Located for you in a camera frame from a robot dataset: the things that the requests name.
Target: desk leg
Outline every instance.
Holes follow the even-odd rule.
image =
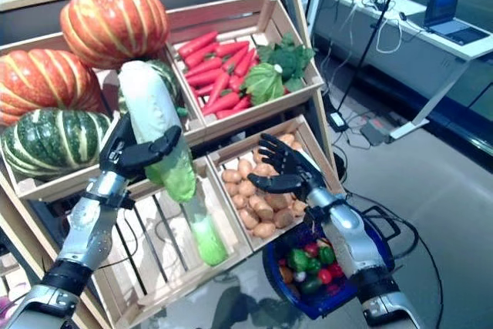
[[[455,83],[461,78],[464,72],[468,69],[469,63],[470,61],[463,61],[463,63],[457,67],[445,81],[445,84],[440,87],[440,89],[430,98],[430,100],[428,100],[428,103],[424,105],[412,121],[391,131],[391,138],[394,140],[400,139],[402,136],[407,135],[408,133],[411,133],[412,131],[415,131],[423,125],[429,123],[430,121],[428,121],[426,117],[448,93],[452,86],[454,86]]]

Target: blue basket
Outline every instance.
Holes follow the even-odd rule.
[[[387,241],[384,240],[374,225],[370,225],[366,221],[365,230],[368,236],[376,243],[388,269],[392,271],[394,269],[394,260]],[[337,285],[335,292],[333,290],[329,293],[327,286],[322,286],[315,294],[302,295],[300,298],[296,297],[283,282],[279,272],[278,261],[286,258],[293,248],[303,249],[305,245],[313,243],[320,238],[325,238],[324,232],[320,227],[315,230],[315,233],[312,233],[311,227],[301,223],[263,249],[263,267],[273,289],[282,299],[291,302],[312,320],[317,319],[319,316],[328,315],[356,297],[356,288],[346,277],[335,279],[330,283],[332,287],[334,284]]]

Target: green striped pumpkin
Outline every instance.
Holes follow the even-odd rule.
[[[50,180],[98,163],[110,124],[101,113],[37,109],[2,134],[2,150],[12,169]]]

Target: black pole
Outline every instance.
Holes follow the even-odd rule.
[[[361,56],[360,61],[358,62],[357,66],[356,66],[356,70],[354,71],[353,78],[349,82],[349,85],[346,88],[346,92],[344,93],[344,96],[340,100],[339,106],[337,107],[337,111],[338,112],[339,112],[339,109],[342,107],[342,103],[346,99],[347,94],[349,93],[351,87],[353,86],[353,84],[356,81],[358,75],[360,74],[361,66],[363,65],[364,59],[367,57],[368,51],[370,50],[370,47],[371,47],[371,43],[375,39],[375,35],[377,34],[377,31],[378,31],[378,29],[380,28],[380,26],[382,24],[382,20],[384,19],[385,12],[387,11],[390,3],[391,3],[391,0],[387,0],[387,2],[385,3],[385,8],[382,11],[382,13],[380,14],[380,17],[378,18],[377,24],[375,25],[375,27],[373,29],[373,32],[371,33],[370,40],[368,40],[368,43],[367,43],[367,46],[364,49],[363,55]]]

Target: pumpkin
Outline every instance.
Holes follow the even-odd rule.
[[[97,110],[101,90],[92,69],[70,52],[16,50],[0,58],[0,124],[11,125],[33,109]]]
[[[63,36],[87,65],[117,69],[153,55],[169,33],[159,0],[71,0],[60,13]]]
[[[37,109],[3,132],[2,151],[15,172],[50,180],[98,163],[109,124],[101,113]]]

